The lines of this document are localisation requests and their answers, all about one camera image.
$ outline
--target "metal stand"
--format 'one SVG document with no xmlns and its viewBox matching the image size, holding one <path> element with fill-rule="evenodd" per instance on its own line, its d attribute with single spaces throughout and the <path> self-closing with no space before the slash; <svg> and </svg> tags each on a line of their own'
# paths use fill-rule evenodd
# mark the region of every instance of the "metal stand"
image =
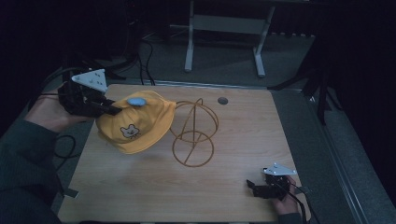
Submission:
<svg viewBox="0 0 396 224">
<path fill-rule="evenodd" d="M 184 70 L 192 70 L 192 58 L 194 53 L 193 32 L 194 30 L 207 30 L 218 32 L 231 32 L 250 35 L 260 35 L 260 42 L 253 48 L 259 77 L 264 77 L 264 66 L 262 64 L 262 46 L 267 37 L 271 19 L 274 15 L 275 7 L 270 7 L 266 20 L 244 19 L 232 17 L 218 17 L 194 14 L 194 1 L 190 0 L 190 25 L 189 25 L 189 45 L 187 46 L 186 63 Z"/>
</svg>

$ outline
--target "wooden board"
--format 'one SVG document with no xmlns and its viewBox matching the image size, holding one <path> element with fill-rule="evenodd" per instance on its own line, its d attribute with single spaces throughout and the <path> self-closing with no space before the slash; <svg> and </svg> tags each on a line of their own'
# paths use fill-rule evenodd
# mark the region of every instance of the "wooden board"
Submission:
<svg viewBox="0 0 396 224">
<path fill-rule="evenodd" d="M 156 91 L 175 102 L 202 98 L 204 105 L 219 118 L 219 129 L 211 138 L 213 158 L 202 167 L 179 163 L 172 153 L 175 137 L 170 132 L 145 151 L 123 154 L 101 139 L 93 125 L 70 184 L 70 189 L 77 190 L 79 195 L 76 199 L 64 199 L 59 212 L 62 221 L 276 220 L 271 202 L 253 197 L 246 183 L 249 179 L 257 185 L 264 184 L 261 170 L 274 162 L 295 169 L 269 91 L 111 85 L 106 96 L 119 100 L 142 90 Z M 227 98 L 228 104 L 219 104 L 220 97 Z M 197 130 L 214 131 L 210 117 L 205 119 L 205 113 L 196 115 Z M 185 119 L 183 109 L 178 109 L 173 130 L 181 130 Z M 177 147 L 190 150 L 191 144 L 183 146 L 177 142 Z M 204 141 L 196 147 L 193 155 L 202 158 L 207 156 L 205 150 L 211 149 L 211 144 Z M 294 178 L 300 184 L 298 176 Z"/>
</svg>

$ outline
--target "human hand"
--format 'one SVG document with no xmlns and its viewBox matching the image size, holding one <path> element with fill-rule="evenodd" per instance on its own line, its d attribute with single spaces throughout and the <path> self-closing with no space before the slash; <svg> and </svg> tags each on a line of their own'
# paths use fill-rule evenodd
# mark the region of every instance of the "human hand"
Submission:
<svg viewBox="0 0 396 224">
<path fill-rule="evenodd" d="M 290 182 L 290 193 L 292 195 L 295 195 L 296 182 L 288 175 L 286 176 L 286 178 Z M 287 194 L 282 201 L 280 201 L 279 199 L 272 199 L 272 203 L 278 215 L 298 213 L 297 202 L 289 194 Z"/>
<path fill-rule="evenodd" d="M 53 90 L 47 92 L 47 95 L 44 93 L 39 96 L 24 119 L 56 133 L 76 123 L 92 119 L 69 114 L 59 103 L 57 93 L 57 90 Z"/>
</svg>

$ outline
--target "dark sleeve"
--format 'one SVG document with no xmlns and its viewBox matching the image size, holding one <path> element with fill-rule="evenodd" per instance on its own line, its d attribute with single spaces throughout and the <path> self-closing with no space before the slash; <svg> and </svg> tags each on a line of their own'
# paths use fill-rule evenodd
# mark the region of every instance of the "dark sleeve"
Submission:
<svg viewBox="0 0 396 224">
<path fill-rule="evenodd" d="M 300 213 L 290 213 L 277 217 L 279 224 L 303 224 Z"/>
<path fill-rule="evenodd" d="M 58 191 L 52 164 L 57 133 L 17 120 L 0 140 L 0 214 L 8 223 L 61 223 L 50 206 Z"/>
</svg>

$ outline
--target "bucket hat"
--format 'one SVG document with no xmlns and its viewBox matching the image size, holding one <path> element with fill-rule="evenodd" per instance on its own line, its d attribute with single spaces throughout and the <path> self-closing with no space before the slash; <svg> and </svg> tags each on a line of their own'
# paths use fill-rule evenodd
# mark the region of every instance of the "bucket hat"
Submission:
<svg viewBox="0 0 396 224">
<path fill-rule="evenodd" d="M 144 102 L 131 105 L 131 102 Z M 138 91 L 113 104 L 121 108 L 115 116 L 104 114 L 95 122 L 98 134 L 121 152 L 133 154 L 158 142 L 170 129 L 176 103 L 155 91 Z"/>
</svg>

